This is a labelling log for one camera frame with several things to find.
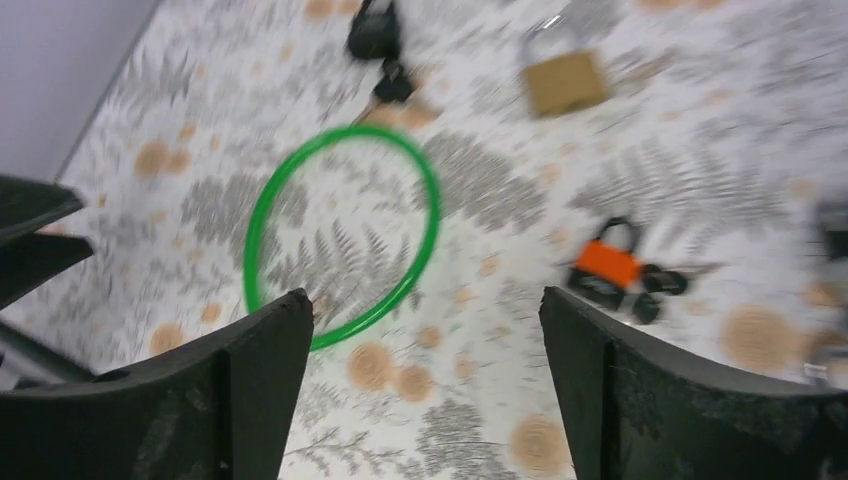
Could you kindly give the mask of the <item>black padlock with keys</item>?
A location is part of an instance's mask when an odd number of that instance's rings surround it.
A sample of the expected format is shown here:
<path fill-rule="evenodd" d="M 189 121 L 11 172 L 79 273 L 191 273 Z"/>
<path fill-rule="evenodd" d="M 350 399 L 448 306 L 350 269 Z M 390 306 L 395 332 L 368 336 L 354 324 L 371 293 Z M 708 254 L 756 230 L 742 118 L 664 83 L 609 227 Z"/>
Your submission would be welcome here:
<path fill-rule="evenodd" d="M 380 61 L 382 77 L 373 96 L 383 103 L 405 104 L 415 86 L 402 62 L 402 25 L 394 1 L 361 2 L 346 40 L 348 53 L 360 61 Z"/>

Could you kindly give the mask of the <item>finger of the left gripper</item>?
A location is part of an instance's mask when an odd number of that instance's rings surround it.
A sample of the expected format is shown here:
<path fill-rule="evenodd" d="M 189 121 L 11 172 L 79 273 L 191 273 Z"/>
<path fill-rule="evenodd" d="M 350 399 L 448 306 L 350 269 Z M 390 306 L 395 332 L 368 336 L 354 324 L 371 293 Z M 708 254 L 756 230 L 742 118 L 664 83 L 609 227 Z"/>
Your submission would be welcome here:
<path fill-rule="evenodd" d="M 94 254 L 82 237 L 26 234 L 1 247 L 1 308 Z"/>
<path fill-rule="evenodd" d="M 33 233 L 84 206 L 69 188 L 1 175 L 1 245 Z"/>

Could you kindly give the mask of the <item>brass padlock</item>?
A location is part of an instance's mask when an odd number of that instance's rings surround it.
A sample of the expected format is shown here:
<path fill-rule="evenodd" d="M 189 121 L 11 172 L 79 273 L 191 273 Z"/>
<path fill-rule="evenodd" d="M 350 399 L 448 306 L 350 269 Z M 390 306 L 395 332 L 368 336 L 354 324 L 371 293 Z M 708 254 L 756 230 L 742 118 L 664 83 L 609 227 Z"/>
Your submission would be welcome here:
<path fill-rule="evenodd" d="M 586 47 L 576 34 L 571 35 L 568 51 L 544 60 L 535 55 L 534 41 L 557 30 L 570 30 L 561 13 L 535 24 L 521 40 L 522 77 L 531 111 L 538 118 L 585 110 L 611 96 L 596 51 Z"/>

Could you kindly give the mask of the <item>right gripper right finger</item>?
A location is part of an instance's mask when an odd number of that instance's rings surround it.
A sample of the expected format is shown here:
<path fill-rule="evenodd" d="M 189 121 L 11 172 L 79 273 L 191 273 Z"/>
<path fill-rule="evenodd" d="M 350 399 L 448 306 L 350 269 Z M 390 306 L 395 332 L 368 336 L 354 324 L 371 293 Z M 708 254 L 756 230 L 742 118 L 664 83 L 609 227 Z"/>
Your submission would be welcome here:
<path fill-rule="evenodd" d="M 558 287 L 539 310 L 581 479 L 843 479 L 847 394 L 733 368 Z"/>

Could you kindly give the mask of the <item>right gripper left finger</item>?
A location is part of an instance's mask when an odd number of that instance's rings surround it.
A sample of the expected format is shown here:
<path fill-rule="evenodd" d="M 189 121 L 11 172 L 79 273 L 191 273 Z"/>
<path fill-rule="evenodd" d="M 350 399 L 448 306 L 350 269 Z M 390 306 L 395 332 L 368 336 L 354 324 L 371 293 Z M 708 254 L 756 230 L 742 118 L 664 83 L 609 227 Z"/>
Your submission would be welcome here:
<path fill-rule="evenodd" d="M 88 382 L 1 396 L 5 479 L 274 479 L 313 334 L 293 290 Z"/>

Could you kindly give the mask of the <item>orange black padlock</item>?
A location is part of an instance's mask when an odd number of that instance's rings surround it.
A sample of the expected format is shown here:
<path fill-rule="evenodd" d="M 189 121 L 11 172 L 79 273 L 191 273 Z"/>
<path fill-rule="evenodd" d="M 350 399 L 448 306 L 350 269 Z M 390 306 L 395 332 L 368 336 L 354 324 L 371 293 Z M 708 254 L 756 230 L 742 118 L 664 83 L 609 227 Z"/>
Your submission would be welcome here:
<path fill-rule="evenodd" d="M 640 241 L 638 225 L 624 216 L 609 218 L 578 254 L 565 287 L 611 312 L 629 313 L 638 324 L 653 323 L 663 312 L 663 299 L 686 293 L 689 279 L 641 260 Z"/>

